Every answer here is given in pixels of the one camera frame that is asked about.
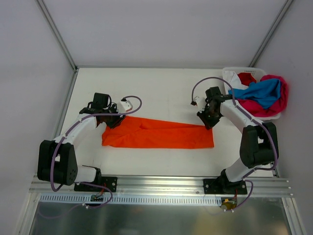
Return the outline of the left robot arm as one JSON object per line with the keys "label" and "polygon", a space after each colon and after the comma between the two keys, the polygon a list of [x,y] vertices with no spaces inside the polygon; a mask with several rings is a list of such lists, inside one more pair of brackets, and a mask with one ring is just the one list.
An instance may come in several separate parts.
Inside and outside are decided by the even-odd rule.
{"label": "left robot arm", "polygon": [[108,94],[95,93],[93,101],[84,107],[74,123],[53,140],[44,140],[39,148],[37,177],[50,182],[54,192],[62,186],[85,182],[92,191],[102,186],[101,170],[92,166],[78,165],[75,150],[88,133],[104,123],[117,127],[125,118],[118,112]]}

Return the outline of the orange t shirt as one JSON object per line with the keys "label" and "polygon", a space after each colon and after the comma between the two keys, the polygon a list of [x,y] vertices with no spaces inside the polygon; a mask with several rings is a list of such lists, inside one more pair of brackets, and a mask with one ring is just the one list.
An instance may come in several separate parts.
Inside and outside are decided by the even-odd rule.
{"label": "orange t shirt", "polygon": [[102,145],[116,148],[204,149],[214,147],[213,131],[205,126],[127,116],[106,127]]}

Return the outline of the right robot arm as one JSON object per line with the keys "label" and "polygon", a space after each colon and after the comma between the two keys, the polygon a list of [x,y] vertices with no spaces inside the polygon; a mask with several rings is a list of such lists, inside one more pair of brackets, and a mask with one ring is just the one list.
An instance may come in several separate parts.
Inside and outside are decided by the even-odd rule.
{"label": "right robot arm", "polygon": [[197,116],[207,130],[211,130],[225,117],[242,134],[239,158],[230,167],[221,171],[216,179],[204,179],[205,194],[246,195],[244,179],[255,170],[264,170],[270,163],[277,164],[278,140],[276,126],[263,122],[248,113],[230,94],[222,94],[219,87],[211,87],[206,97],[195,97]]}

